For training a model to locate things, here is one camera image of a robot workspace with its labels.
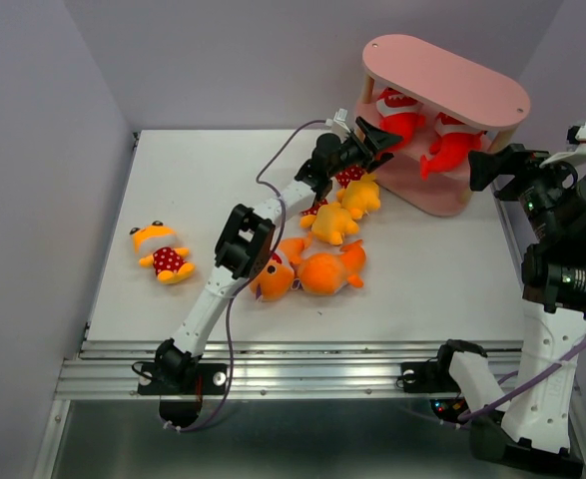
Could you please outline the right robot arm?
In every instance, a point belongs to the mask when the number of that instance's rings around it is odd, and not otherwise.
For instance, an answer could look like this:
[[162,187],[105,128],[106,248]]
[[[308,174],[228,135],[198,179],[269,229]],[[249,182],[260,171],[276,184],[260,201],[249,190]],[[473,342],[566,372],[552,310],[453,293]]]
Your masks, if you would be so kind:
[[521,264],[524,339],[514,389],[504,391],[483,350],[449,341],[432,365],[435,383],[458,386],[467,408],[472,455],[480,460],[559,478],[578,478],[569,408],[579,353],[586,348],[586,142],[552,154],[512,144],[468,157],[469,185],[516,202],[536,236]]

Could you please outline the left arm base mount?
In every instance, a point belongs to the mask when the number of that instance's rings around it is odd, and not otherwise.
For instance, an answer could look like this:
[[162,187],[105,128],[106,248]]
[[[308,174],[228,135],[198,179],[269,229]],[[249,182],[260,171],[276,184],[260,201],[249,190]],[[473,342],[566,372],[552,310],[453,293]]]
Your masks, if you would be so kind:
[[135,361],[140,396],[158,396],[158,414],[165,430],[176,433],[208,429],[225,405],[230,386],[224,363],[196,366],[185,378],[171,379],[151,361]]

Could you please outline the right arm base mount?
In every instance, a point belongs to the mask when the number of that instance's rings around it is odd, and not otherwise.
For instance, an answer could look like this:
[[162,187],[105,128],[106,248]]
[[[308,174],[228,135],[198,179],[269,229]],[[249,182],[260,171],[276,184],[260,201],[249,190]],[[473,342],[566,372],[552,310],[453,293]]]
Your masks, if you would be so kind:
[[465,399],[468,413],[456,418],[472,421],[494,410],[490,405],[502,390],[493,376],[486,357],[454,352],[450,357],[423,362],[404,362],[397,382],[408,394],[450,393]]

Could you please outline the red shark plush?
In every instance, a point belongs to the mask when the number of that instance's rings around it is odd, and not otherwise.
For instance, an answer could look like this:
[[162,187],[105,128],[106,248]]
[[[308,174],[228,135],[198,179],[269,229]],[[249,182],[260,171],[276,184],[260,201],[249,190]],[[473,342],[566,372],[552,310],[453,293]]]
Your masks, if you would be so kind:
[[397,145],[389,149],[392,153],[406,147],[414,133],[425,126],[426,118],[421,113],[422,104],[393,88],[386,87],[375,105],[380,114],[379,127],[402,137]]
[[420,157],[420,176],[426,180],[432,173],[445,173],[459,167],[470,151],[479,150],[485,131],[476,129],[444,113],[434,120],[436,140],[429,146],[429,159]]

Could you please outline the red shark plush front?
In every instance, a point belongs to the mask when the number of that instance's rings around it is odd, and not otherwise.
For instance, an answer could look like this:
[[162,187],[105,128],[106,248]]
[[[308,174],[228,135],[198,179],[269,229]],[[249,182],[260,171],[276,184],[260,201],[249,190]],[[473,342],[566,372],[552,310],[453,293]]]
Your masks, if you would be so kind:
[[420,176],[426,180],[432,173],[445,173],[459,167],[470,151],[479,150],[485,131],[476,129],[444,113],[434,120],[436,140],[429,146],[429,159],[420,157]]

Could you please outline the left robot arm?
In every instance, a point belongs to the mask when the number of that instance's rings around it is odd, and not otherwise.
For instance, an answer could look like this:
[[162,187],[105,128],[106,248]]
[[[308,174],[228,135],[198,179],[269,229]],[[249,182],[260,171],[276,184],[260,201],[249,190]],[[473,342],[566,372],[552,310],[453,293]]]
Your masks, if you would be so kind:
[[373,126],[362,117],[354,131],[345,124],[341,135],[323,133],[315,140],[310,157],[282,190],[256,176],[256,182],[273,196],[255,207],[236,205],[215,245],[214,266],[194,306],[178,329],[156,349],[151,361],[137,361],[133,371],[148,385],[163,383],[184,394],[193,385],[207,342],[223,312],[267,265],[286,221],[324,199],[332,178],[352,166],[371,173],[389,161],[390,149],[402,136]]

